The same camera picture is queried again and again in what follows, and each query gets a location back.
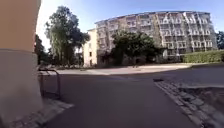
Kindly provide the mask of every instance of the wall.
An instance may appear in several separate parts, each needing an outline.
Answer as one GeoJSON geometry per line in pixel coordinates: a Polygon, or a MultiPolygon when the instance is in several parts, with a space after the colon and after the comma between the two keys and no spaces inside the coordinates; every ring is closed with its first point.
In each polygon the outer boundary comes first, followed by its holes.
{"type": "Polygon", "coordinates": [[[90,67],[90,60],[92,60],[93,66],[97,64],[97,33],[96,29],[88,31],[90,35],[90,41],[86,42],[83,46],[84,67],[90,67]]]}
{"type": "Polygon", "coordinates": [[[34,35],[40,0],[0,0],[0,118],[15,121],[42,107],[34,35]]]}

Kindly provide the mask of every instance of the yellow wall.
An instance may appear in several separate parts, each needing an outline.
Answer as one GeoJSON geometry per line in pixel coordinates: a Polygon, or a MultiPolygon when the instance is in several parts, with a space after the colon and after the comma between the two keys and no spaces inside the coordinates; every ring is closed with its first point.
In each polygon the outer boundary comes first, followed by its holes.
{"type": "Polygon", "coordinates": [[[39,6],[40,0],[0,0],[0,49],[33,52],[39,6]]]}
{"type": "Polygon", "coordinates": [[[88,31],[90,35],[90,41],[86,42],[83,46],[83,56],[84,56],[84,66],[90,66],[90,60],[92,60],[93,65],[97,64],[97,32],[96,29],[91,29],[88,31]]]}

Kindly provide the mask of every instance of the foliage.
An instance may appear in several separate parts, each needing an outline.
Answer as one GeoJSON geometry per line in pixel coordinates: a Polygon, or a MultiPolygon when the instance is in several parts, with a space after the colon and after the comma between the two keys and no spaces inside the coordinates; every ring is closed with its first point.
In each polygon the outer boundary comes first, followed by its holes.
{"type": "Polygon", "coordinates": [[[219,33],[216,34],[217,38],[217,45],[219,49],[224,49],[224,32],[219,31],[219,33]]]}
{"type": "Polygon", "coordinates": [[[44,52],[44,46],[42,45],[42,40],[40,37],[36,34],[35,35],[35,45],[34,45],[34,52],[37,54],[37,62],[38,64],[41,63],[41,61],[47,61],[47,54],[44,52]]]}
{"type": "Polygon", "coordinates": [[[162,49],[154,45],[153,39],[142,32],[120,31],[115,33],[113,38],[115,48],[111,51],[111,57],[115,59],[116,64],[121,64],[124,56],[128,56],[135,63],[137,57],[152,59],[162,53],[162,49]]]}
{"type": "Polygon", "coordinates": [[[223,62],[224,51],[208,51],[208,52],[195,52],[183,56],[185,63],[214,63],[223,62]]]}
{"type": "Polygon", "coordinates": [[[58,57],[60,64],[70,65],[74,62],[74,49],[80,48],[90,37],[80,31],[78,18],[67,7],[58,7],[49,19],[45,34],[50,39],[52,54],[58,57]]]}

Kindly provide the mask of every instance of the roof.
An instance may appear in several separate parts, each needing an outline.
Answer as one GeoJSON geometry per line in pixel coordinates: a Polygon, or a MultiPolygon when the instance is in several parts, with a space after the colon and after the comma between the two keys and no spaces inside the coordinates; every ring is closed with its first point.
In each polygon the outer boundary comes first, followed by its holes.
{"type": "Polygon", "coordinates": [[[210,14],[209,12],[201,12],[201,11],[157,11],[157,12],[143,12],[143,13],[136,13],[136,14],[129,14],[129,15],[124,15],[124,16],[113,17],[113,18],[109,18],[109,19],[106,19],[106,20],[101,20],[101,21],[95,22],[95,24],[100,23],[100,22],[103,22],[103,21],[113,20],[113,19],[117,19],[117,18],[123,18],[123,17],[126,17],[126,16],[133,16],[133,15],[139,15],[139,14],[170,13],[170,12],[173,12],[173,13],[175,13],[175,12],[178,12],[178,13],[184,13],[184,12],[195,13],[195,12],[198,12],[198,13],[210,14]]]}

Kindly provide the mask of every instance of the metal railing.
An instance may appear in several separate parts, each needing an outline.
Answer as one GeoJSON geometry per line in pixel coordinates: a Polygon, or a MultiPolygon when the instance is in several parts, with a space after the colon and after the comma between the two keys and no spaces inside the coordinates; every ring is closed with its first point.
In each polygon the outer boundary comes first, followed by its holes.
{"type": "Polygon", "coordinates": [[[39,77],[40,77],[40,91],[42,96],[45,96],[47,94],[54,95],[56,99],[61,100],[61,79],[60,79],[60,74],[53,69],[38,69],[39,71],[39,77]],[[57,78],[57,85],[56,85],[56,91],[55,92],[49,92],[44,90],[44,74],[43,72],[46,72],[48,76],[51,74],[49,72],[55,72],[56,73],[56,78],[57,78]]]}

